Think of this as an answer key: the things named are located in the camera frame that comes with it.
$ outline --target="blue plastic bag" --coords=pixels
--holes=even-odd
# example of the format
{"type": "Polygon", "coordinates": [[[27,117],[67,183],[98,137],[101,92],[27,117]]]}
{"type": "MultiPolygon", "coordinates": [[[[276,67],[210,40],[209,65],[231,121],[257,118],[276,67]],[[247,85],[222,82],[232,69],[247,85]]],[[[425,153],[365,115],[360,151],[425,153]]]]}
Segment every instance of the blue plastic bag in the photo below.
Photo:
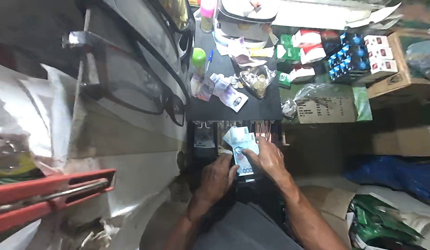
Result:
{"type": "Polygon", "coordinates": [[[374,156],[344,176],[358,184],[388,186],[430,201],[430,164],[407,163],[392,156],[374,156]]]}

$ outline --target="left hand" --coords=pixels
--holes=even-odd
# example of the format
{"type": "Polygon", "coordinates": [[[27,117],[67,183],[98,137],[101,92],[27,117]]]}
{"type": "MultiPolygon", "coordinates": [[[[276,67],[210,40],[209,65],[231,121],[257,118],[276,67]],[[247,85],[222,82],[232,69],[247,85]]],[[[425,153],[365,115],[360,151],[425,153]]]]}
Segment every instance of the left hand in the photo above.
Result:
{"type": "Polygon", "coordinates": [[[222,153],[202,170],[201,186],[195,191],[187,209],[190,220],[204,215],[232,186],[239,166],[229,169],[231,159],[231,154],[222,153]]]}

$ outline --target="gray shirt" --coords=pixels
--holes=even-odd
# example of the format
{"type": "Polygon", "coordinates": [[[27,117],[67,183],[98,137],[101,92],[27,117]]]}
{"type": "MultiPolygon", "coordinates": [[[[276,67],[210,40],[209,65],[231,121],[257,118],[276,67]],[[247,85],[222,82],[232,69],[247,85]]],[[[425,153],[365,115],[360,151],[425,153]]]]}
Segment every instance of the gray shirt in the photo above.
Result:
{"type": "Polygon", "coordinates": [[[193,250],[303,250],[257,205],[236,202],[193,250]]]}

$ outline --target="black table surface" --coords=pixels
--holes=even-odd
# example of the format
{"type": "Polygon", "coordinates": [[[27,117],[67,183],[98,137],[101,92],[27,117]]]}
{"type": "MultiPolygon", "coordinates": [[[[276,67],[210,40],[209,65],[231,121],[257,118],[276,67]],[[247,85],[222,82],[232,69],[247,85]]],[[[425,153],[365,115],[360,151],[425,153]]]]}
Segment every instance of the black table surface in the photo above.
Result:
{"type": "MultiPolygon", "coordinates": [[[[208,56],[213,49],[214,54],[210,63],[208,72],[205,77],[210,77],[212,73],[223,74],[225,77],[234,75],[234,67],[229,55],[221,56],[216,49],[216,44],[212,34],[204,34],[196,24],[195,44],[194,47],[204,49],[208,56]]],[[[266,65],[269,69],[277,68],[276,61],[273,58],[264,57],[268,62],[266,65]]],[[[186,117],[188,121],[258,121],[258,120],[282,120],[280,93],[278,77],[266,88],[266,95],[261,100],[253,96],[244,88],[237,88],[237,91],[247,95],[249,99],[240,109],[235,112],[233,109],[224,105],[220,99],[212,95],[209,101],[200,100],[191,96],[189,105],[187,105],[186,117]]]]}

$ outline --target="pen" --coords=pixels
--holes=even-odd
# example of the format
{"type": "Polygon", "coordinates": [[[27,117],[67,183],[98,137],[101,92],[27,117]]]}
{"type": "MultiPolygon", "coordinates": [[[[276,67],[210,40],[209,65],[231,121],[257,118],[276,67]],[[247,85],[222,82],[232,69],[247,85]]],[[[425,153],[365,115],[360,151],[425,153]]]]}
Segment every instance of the pen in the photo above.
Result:
{"type": "Polygon", "coordinates": [[[207,60],[207,68],[206,68],[206,72],[209,70],[209,64],[212,62],[212,56],[214,55],[214,50],[211,49],[211,52],[209,54],[209,59],[207,60]]]}

